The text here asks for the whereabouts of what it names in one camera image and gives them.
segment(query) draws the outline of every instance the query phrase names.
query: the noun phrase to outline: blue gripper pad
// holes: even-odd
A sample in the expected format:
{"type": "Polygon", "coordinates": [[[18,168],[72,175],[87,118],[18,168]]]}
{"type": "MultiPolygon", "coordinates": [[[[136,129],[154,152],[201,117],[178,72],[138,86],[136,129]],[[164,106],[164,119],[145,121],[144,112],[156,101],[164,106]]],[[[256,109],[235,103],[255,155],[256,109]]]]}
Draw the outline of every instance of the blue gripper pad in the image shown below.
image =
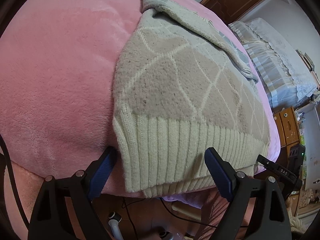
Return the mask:
{"type": "Polygon", "coordinates": [[[117,161],[117,152],[111,151],[103,160],[96,173],[90,180],[88,199],[92,201],[94,198],[99,197],[101,191],[106,184],[113,167],[117,161]]]}
{"type": "Polygon", "coordinates": [[[204,163],[207,165],[211,177],[217,185],[220,195],[231,202],[233,200],[232,182],[209,148],[206,149],[204,153],[204,163]]]}

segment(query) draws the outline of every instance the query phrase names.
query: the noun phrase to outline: pink fleece bedspread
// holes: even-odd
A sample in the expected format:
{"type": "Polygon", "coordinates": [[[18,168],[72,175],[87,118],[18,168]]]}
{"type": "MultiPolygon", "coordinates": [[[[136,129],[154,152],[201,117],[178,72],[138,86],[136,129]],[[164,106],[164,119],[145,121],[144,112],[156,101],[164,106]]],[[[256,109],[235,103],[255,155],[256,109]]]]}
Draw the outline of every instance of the pink fleece bedspread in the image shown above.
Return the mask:
{"type": "MultiPolygon", "coordinates": [[[[174,0],[212,20],[245,53],[228,27],[194,0],[174,0]]],[[[141,17],[141,0],[28,0],[0,39],[0,133],[11,158],[38,176],[63,178],[117,148],[112,85],[117,59],[141,17]]],[[[252,71],[257,75],[253,65],[252,71]]],[[[270,127],[270,160],[280,140],[270,127]]],[[[103,193],[126,193],[119,160],[103,193]]]]}

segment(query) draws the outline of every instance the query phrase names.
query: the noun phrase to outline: wooden floor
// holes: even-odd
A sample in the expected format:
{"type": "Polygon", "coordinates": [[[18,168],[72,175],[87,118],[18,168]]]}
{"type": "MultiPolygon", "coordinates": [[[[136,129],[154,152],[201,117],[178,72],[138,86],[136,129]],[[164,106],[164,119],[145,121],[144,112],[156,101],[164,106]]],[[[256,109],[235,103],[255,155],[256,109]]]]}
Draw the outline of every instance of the wooden floor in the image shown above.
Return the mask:
{"type": "MultiPolygon", "coordinates": [[[[129,205],[133,201],[140,200],[138,198],[126,198],[126,203],[129,205]]],[[[112,211],[119,213],[122,220],[119,223],[119,228],[124,240],[135,239],[132,225],[128,219],[125,208],[122,208],[122,197],[103,194],[93,201],[93,206],[103,223],[110,230],[108,225],[108,214],[112,211]]],[[[190,217],[177,213],[171,209],[171,202],[165,202],[168,209],[175,215],[190,219],[190,217]]],[[[173,233],[174,239],[184,239],[186,233],[195,235],[199,225],[191,222],[186,222],[173,217],[164,208],[159,199],[145,199],[144,201],[133,203],[128,206],[130,217],[137,229],[139,240],[159,239],[159,232],[169,231],[173,233]]]]}

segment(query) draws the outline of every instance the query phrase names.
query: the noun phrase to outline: white lace cover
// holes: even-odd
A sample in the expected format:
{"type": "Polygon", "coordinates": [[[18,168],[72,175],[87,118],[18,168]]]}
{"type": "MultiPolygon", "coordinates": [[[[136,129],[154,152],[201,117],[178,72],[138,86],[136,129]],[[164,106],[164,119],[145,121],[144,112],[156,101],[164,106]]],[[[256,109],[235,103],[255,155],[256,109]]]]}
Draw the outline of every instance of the white lace cover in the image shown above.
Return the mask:
{"type": "Polygon", "coordinates": [[[286,39],[262,18],[246,23],[260,39],[268,42],[270,47],[279,55],[297,86],[298,101],[310,97],[316,90],[316,83],[295,49],[286,39]]]}

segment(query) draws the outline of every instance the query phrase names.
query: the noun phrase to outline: ribbed hem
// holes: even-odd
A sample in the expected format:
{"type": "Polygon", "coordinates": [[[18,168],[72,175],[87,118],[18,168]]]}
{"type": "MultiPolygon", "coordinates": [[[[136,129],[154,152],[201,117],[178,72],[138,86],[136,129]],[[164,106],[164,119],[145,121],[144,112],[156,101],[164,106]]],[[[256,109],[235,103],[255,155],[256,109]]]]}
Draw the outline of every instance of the ribbed hem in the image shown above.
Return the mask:
{"type": "Polygon", "coordinates": [[[125,105],[118,113],[113,127],[127,192],[143,190],[146,197],[155,197],[213,185],[204,163],[204,152],[209,147],[248,176],[253,176],[258,154],[267,155],[268,145],[237,130],[136,115],[125,105]]]}

